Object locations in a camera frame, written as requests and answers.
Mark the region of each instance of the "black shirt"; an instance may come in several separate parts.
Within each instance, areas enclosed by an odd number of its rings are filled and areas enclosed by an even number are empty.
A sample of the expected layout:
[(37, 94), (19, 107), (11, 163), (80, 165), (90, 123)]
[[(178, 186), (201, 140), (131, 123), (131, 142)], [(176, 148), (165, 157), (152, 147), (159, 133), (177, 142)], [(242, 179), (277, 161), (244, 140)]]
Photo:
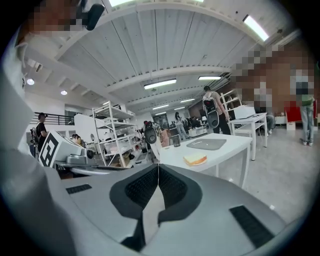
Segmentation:
[(38, 144), (39, 152), (41, 151), (41, 148), (44, 145), (46, 140), (46, 138), (41, 135), (42, 131), (47, 132), (45, 124), (43, 122), (39, 123), (36, 127), (36, 135), (39, 137), (39, 144)]

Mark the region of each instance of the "slice of bread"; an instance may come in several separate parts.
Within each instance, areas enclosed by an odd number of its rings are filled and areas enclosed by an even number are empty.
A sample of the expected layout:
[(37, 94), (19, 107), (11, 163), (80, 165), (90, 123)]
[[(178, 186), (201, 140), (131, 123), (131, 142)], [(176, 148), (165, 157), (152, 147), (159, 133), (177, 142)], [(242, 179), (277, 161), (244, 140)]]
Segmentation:
[(194, 153), (184, 156), (183, 160), (189, 166), (196, 166), (205, 163), (207, 161), (207, 156), (204, 153)]

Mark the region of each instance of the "red object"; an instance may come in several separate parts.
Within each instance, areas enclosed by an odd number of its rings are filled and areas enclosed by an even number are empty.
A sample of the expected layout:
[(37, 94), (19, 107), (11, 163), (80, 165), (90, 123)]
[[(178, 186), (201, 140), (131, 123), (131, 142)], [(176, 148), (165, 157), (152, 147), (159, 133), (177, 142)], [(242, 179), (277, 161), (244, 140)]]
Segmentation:
[[(300, 107), (296, 106), (296, 102), (290, 102), (290, 106), (284, 107), (284, 111), (286, 113), (286, 118), (288, 122), (297, 122), (301, 121), (301, 113), (300, 113)], [(317, 101), (315, 100), (313, 102), (313, 118), (316, 118), (317, 116)]]

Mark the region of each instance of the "laptop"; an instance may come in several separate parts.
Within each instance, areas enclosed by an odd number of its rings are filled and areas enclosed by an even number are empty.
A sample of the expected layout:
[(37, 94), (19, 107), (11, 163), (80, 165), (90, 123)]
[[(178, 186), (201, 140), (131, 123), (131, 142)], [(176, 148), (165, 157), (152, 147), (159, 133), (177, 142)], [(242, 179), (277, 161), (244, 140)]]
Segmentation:
[(238, 106), (233, 109), (235, 119), (246, 119), (256, 114), (255, 107), (253, 106)]

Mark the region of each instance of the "table leg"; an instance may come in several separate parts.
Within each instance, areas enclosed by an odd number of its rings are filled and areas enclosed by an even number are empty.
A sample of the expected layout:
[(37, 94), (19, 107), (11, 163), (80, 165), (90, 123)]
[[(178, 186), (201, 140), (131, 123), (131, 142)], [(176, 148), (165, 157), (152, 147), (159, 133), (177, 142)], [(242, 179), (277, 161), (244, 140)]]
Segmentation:
[(251, 160), (256, 160), (256, 125), (254, 122), (251, 123), (251, 130), (252, 130), (252, 156)]
[(242, 189), (245, 186), (245, 182), (247, 179), (248, 175), (248, 167), (249, 167), (249, 157), (250, 157), (250, 144), (248, 147), (242, 151), (243, 156), (242, 156), (242, 170), (241, 170), (241, 175), (240, 175), (240, 182), (239, 182), (239, 187)]
[(267, 115), (264, 117), (264, 147), (267, 147), (268, 141), (268, 127), (267, 127)]
[(231, 123), (231, 127), (232, 127), (232, 135), (234, 136), (234, 135), (236, 135), (234, 123)]
[(219, 178), (219, 164), (215, 166), (215, 176)]

